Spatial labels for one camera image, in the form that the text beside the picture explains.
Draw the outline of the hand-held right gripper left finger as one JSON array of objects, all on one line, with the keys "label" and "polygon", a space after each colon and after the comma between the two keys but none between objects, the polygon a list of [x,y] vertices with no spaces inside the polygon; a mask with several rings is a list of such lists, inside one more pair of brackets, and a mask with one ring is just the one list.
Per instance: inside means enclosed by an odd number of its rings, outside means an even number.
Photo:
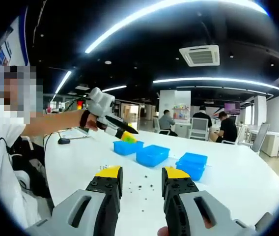
[{"label": "hand-held right gripper left finger", "polygon": [[77,190],[55,206],[50,218],[28,227],[29,236],[112,236],[120,212],[123,169],[98,172],[85,190]]}]

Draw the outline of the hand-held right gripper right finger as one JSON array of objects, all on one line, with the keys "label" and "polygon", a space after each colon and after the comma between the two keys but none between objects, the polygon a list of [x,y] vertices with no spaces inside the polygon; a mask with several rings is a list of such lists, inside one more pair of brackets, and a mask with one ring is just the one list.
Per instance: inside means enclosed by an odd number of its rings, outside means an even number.
[{"label": "hand-held right gripper right finger", "polygon": [[190,176],[162,168],[162,197],[169,236],[253,236],[255,230],[231,218],[230,210]]}]

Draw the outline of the person's left hand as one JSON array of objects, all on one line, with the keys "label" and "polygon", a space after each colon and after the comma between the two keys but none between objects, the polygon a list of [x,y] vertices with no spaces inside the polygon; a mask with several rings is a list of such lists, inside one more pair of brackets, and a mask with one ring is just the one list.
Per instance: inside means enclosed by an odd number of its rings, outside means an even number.
[{"label": "person's left hand", "polygon": [[97,117],[94,116],[93,114],[89,114],[87,121],[86,121],[85,128],[91,129],[93,131],[97,131],[98,130]]}]

